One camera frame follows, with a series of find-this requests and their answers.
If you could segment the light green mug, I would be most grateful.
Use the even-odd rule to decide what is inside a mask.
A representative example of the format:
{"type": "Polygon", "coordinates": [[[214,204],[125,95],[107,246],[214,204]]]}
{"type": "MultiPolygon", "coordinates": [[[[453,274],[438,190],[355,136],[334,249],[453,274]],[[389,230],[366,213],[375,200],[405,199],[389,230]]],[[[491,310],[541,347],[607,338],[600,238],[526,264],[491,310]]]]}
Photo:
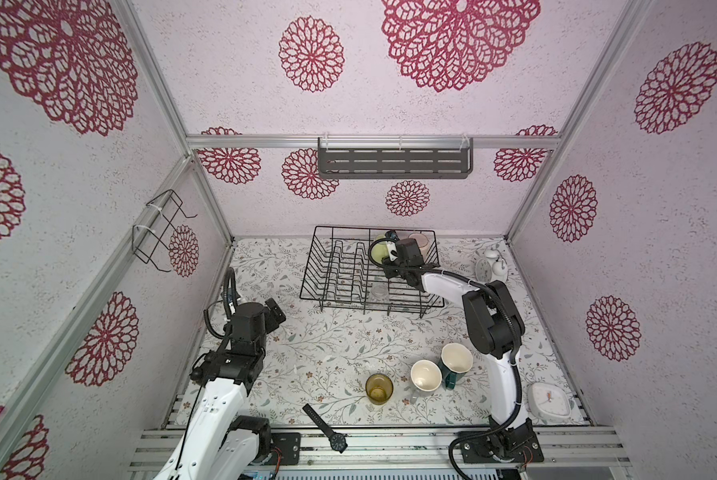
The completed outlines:
{"type": "Polygon", "coordinates": [[[393,243],[387,241],[383,237],[378,237],[374,240],[370,248],[372,262],[382,265],[386,262],[386,260],[390,260],[392,258],[390,253],[390,248],[392,248],[392,246],[393,243]]]}

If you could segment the clear glass cup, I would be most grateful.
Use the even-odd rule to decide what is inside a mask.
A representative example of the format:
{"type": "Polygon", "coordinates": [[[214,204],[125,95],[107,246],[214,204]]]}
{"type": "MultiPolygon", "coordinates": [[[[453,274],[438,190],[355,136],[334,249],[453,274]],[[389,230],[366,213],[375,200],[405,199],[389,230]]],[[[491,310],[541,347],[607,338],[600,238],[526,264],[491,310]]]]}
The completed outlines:
{"type": "Polygon", "coordinates": [[[389,286],[387,282],[374,282],[369,288],[367,300],[371,303],[384,304],[389,301],[389,286]]]}

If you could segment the dark green mug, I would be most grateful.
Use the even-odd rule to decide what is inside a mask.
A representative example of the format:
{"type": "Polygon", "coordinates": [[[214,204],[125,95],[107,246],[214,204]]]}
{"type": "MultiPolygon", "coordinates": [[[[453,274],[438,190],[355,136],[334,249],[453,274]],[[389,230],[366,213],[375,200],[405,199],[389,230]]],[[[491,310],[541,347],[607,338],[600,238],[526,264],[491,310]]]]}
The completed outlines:
{"type": "Polygon", "coordinates": [[[443,387],[446,390],[454,390],[457,382],[470,372],[473,355],[462,344],[448,343],[441,348],[437,365],[441,372],[443,387]]]}

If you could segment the white cup grey handle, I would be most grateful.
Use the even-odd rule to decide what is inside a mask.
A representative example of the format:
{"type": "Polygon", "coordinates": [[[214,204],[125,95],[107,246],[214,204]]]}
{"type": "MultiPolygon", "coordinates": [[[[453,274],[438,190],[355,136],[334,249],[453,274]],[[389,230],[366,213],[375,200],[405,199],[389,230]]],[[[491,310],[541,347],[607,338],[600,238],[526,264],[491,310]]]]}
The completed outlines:
{"type": "Polygon", "coordinates": [[[413,384],[410,394],[410,403],[414,404],[420,398],[432,396],[442,382],[442,375],[436,363],[430,360],[418,360],[410,369],[410,381],[413,384]]]}

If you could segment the amber glass cup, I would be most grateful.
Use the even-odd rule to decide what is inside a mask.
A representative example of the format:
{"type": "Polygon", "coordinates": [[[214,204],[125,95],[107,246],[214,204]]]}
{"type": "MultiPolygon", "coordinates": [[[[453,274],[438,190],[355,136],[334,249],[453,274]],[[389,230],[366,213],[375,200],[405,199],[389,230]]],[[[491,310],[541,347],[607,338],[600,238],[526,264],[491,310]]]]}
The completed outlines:
{"type": "Polygon", "coordinates": [[[394,387],[390,378],[381,373],[371,374],[364,384],[368,400],[374,405],[383,405],[390,400],[394,387]]]}

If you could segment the pink tall mug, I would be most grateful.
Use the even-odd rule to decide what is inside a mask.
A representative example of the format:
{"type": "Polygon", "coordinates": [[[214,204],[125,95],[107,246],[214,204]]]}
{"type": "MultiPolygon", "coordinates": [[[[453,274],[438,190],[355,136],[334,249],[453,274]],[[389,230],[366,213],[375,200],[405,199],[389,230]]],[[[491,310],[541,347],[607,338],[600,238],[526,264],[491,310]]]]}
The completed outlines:
{"type": "Polygon", "coordinates": [[[424,257],[428,256],[428,252],[429,252],[430,246],[431,246],[431,241],[425,234],[415,232],[415,233],[410,234],[410,236],[408,236],[408,238],[413,239],[416,242],[420,253],[424,257]]]}

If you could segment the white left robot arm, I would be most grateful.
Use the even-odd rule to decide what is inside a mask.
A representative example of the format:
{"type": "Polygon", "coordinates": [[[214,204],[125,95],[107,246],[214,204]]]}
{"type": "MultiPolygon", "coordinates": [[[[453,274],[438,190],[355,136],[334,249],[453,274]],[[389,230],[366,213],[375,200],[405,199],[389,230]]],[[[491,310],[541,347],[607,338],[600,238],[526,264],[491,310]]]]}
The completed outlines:
{"type": "Polygon", "coordinates": [[[264,368],[266,335],[286,321],[286,314],[273,299],[226,304],[224,310],[220,346],[190,374],[200,386],[200,399],[158,479],[238,479],[272,452],[270,422],[240,411],[264,368]]]}

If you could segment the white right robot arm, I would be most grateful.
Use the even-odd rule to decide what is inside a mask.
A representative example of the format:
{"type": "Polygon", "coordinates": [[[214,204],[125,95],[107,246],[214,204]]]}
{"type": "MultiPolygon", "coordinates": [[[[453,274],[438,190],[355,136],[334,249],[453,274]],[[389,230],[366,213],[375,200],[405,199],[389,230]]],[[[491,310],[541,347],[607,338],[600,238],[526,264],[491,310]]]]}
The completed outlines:
{"type": "Polygon", "coordinates": [[[532,421],[521,413],[523,390],[518,362],[525,326],[504,282],[483,284],[427,263],[415,239],[399,239],[392,232],[374,240],[369,250],[380,255],[369,260],[387,278],[398,277],[422,293],[460,307],[468,339],[486,356],[492,388],[488,428],[462,434],[450,442],[447,455],[454,470],[464,474],[455,450],[466,445],[498,462],[542,462],[544,456],[532,421]]]}

